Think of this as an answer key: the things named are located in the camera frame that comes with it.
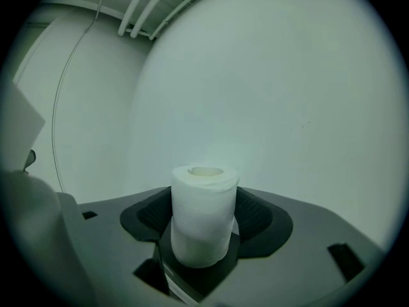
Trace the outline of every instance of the toilet paper roll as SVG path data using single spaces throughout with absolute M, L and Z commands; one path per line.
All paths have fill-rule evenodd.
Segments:
M 209 267 L 228 252 L 238 180 L 236 170 L 227 167 L 173 169 L 171 245 L 184 266 Z

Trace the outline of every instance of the gray plastic surface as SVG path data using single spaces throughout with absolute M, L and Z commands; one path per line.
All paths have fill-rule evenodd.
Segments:
M 71 196 L 59 195 L 72 244 L 96 288 L 100 306 L 142 302 L 144 306 L 181 306 L 132 274 L 152 256 L 154 244 L 136 241 L 120 225 L 122 210 L 162 189 L 79 206 Z M 351 286 L 345 285 L 328 246 L 347 243 L 365 265 L 374 265 L 383 256 L 373 242 L 327 209 L 246 190 L 287 211 L 293 233 L 271 256 L 239 260 L 203 306 L 313 306 Z M 98 216 L 85 220 L 81 213 L 87 211 Z

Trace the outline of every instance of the white wall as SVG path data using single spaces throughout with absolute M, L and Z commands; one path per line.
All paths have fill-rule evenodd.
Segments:
M 78 8 L 58 17 L 36 41 L 15 78 L 46 120 L 33 147 L 37 160 L 27 170 L 56 191 L 61 188 L 52 155 L 54 98 L 64 65 L 94 16 L 94 11 Z M 98 16 L 73 55 L 60 89 L 56 157 L 63 187 L 79 203 L 115 198 L 123 187 L 130 103 L 151 43 L 118 36 L 119 24 Z
M 405 211 L 406 77 L 364 0 L 202 0 L 146 60 L 124 193 L 215 161 L 387 248 Z

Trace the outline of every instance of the stacked toilet paper roll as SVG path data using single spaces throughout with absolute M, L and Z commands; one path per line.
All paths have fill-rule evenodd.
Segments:
M 238 180 L 236 170 L 227 167 L 173 169 L 171 245 L 184 266 L 209 267 L 228 252 Z

